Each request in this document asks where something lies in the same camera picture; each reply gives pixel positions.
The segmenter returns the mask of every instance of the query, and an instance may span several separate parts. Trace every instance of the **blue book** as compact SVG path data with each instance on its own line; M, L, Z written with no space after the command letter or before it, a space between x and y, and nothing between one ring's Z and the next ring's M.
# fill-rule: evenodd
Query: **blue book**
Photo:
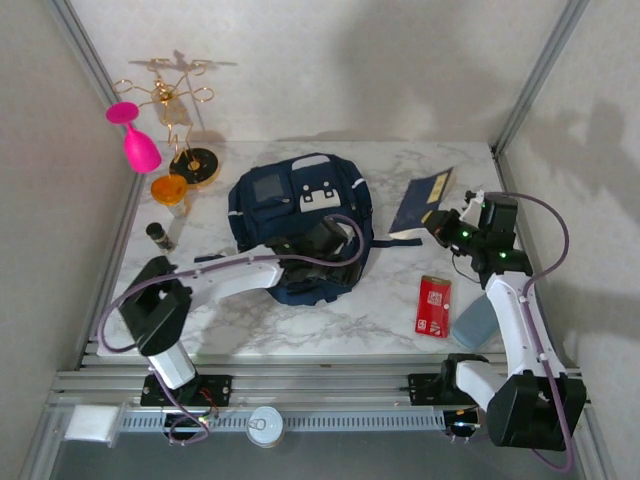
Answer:
M438 209L448 187L453 184L452 172L453 167L431 177L409 182L407 193L391 224L390 237L406 240L421 236L424 221L433 210Z

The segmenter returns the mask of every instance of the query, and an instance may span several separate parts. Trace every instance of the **pink silicone glass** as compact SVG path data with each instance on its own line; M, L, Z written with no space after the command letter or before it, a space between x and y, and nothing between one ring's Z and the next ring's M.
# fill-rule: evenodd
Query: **pink silicone glass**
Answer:
M149 136L131 126L138 118L139 109L135 103L120 102L107 110L106 117L114 125L126 125L127 134L124 137L124 153L133 168L138 173L149 173L160 166L162 156L158 147Z

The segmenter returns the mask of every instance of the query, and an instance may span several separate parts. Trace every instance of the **red box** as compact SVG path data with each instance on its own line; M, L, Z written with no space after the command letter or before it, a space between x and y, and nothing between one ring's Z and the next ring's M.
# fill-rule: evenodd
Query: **red box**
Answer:
M416 333L436 338L449 336L449 301L451 282L423 276L420 282Z

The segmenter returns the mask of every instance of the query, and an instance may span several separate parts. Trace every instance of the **marble surface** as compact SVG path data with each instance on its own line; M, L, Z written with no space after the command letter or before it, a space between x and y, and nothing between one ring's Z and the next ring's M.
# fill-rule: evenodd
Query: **marble surface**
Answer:
M373 201L376 238L386 232L412 178L454 166L455 183L442 207L462 207L466 190L498 190L489 148L483 143L407 142L241 142L208 145L222 162L220 176L192 195L186 220L175 220L153 201L150 183L166 169L150 174L140 198L115 293L126 289L146 262L159 255L145 234L153 221L168 230L177 247L172 263L185 270L197 255L235 252L227 220L227 194L252 167L312 152L334 153L352 160L367 180ZM171 155L167 154L166 163ZM470 272L469 260L458 268ZM425 235L422 247L373 249L364 275L351 293L315 307L281 305L264 290L244 292L199 307L187 319L182 341L190 354L234 355L396 355L465 351L452 338L414 333L422 275L453 282L450 321L481 295L478 285L457 275L451 254ZM131 343L119 313L106 327L115 346ZM503 352L499 337L483 352Z

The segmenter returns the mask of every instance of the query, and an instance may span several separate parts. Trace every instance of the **black round base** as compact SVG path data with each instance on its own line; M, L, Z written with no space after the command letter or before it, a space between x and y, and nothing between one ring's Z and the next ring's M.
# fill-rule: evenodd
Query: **black round base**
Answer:
M169 165L169 173L183 176L189 188L209 185L218 176L219 170L218 157L206 148L183 150Z

